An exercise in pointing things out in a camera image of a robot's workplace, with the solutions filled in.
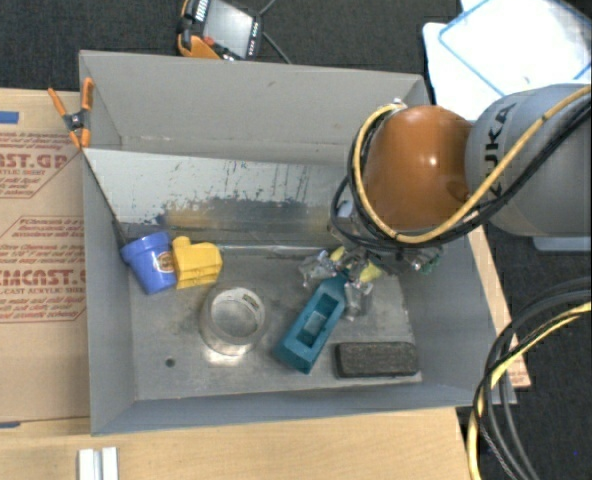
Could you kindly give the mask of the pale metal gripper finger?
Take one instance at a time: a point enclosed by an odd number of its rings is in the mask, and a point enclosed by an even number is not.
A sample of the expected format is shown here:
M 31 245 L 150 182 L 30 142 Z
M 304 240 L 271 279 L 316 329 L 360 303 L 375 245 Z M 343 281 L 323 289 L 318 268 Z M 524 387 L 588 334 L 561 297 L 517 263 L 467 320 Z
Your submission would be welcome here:
M 362 277 L 352 278 L 344 284 L 346 319 L 356 319 L 364 316 L 372 302 L 373 282 Z
M 302 285 L 307 289 L 338 275 L 336 263 L 327 250 L 305 258 L 299 265 L 299 272 L 302 276 Z

